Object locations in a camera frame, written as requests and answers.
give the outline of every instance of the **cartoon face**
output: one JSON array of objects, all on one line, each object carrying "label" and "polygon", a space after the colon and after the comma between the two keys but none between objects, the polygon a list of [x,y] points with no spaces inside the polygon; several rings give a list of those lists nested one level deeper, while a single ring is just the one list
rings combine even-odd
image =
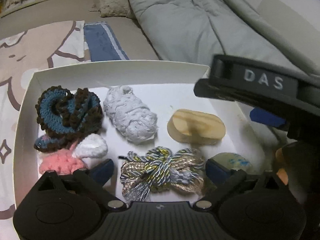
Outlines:
[{"label": "cartoon face", "polygon": [[9,84],[8,96],[16,110],[31,74],[52,67],[52,55],[74,29],[75,22],[58,22],[0,41],[0,86]]}]

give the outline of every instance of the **black device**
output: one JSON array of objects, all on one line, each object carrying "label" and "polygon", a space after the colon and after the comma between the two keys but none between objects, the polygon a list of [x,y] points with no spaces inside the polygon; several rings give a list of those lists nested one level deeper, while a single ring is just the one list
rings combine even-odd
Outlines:
[{"label": "black device", "polygon": [[[216,55],[210,77],[200,79],[194,92],[259,106],[285,118],[291,137],[315,143],[318,135],[309,128],[317,130],[319,87],[307,75]],[[206,174],[218,187],[192,207],[188,202],[133,202],[127,207],[88,171],[67,176],[48,171],[17,207],[13,224],[20,239],[27,240],[300,239],[305,212],[276,174],[230,171],[211,159]]]}]

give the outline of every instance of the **blue towel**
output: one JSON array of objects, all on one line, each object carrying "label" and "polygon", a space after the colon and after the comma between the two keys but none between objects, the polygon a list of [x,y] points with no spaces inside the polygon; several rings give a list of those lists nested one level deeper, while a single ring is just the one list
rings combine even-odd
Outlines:
[{"label": "blue towel", "polygon": [[84,36],[91,61],[128,60],[111,27],[106,22],[87,23]]}]

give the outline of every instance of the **blue and brown crochet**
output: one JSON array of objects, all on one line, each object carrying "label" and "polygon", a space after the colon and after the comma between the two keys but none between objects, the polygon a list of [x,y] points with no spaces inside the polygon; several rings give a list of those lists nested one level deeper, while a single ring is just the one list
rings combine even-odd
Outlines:
[{"label": "blue and brown crochet", "polygon": [[42,152],[56,151],[77,138],[96,133],[103,120],[100,100],[87,88],[79,88],[73,95],[61,86],[50,87],[42,93],[36,110],[37,123],[47,134],[35,143],[35,149]]}]

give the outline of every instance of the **star pattern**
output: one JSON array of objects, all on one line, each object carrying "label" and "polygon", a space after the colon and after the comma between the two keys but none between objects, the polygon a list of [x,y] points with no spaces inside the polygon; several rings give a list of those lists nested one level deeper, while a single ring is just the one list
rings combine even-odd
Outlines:
[{"label": "star pattern", "polygon": [[4,160],[5,158],[11,153],[11,149],[10,147],[7,145],[7,141],[6,139],[3,140],[2,145],[0,147],[0,158],[1,158],[1,162],[2,164],[4,164]]}]

